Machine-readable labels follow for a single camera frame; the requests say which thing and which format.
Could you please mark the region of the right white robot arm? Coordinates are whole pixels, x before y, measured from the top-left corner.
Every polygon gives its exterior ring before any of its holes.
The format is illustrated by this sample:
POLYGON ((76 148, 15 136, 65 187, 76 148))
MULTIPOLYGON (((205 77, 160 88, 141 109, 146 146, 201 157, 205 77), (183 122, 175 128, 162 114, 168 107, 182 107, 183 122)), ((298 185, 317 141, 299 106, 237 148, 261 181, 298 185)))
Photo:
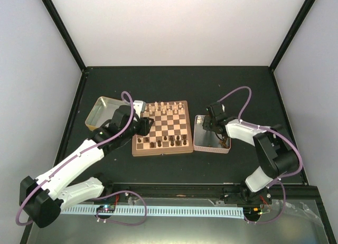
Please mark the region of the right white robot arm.
POLYGON ((214 133, 221 146, 228 148, 230 140, 237 139, 256 150, 259 166, 239 187, 244 203, 253 203, 259 198, 261 190, 302 169, 300 153, 283 126, 260 126, 228 117, 220 102, 212 103, 206 110, 208 114, 204 117, 202 128, 214 133))

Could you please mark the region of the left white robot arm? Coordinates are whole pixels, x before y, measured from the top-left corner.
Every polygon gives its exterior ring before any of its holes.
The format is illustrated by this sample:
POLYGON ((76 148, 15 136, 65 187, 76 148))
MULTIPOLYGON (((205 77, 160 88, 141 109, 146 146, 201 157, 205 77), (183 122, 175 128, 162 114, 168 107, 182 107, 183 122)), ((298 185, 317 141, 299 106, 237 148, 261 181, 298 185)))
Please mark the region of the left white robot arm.
POLYGON ((134 135, 147 135, 153 119, 142 117, 146 104, 134 101, 119 106, 111 119, 92 131, 90 136, 58 165, 36 178, 27 176, 20 183, 20 214, 25 212, 39 228, 49 226, 61 212, 86 200, 108 201, 120 193, 113 192, 112 183, 97 174, 81 183, 72 181, 94 163, 122 147, 134 135))

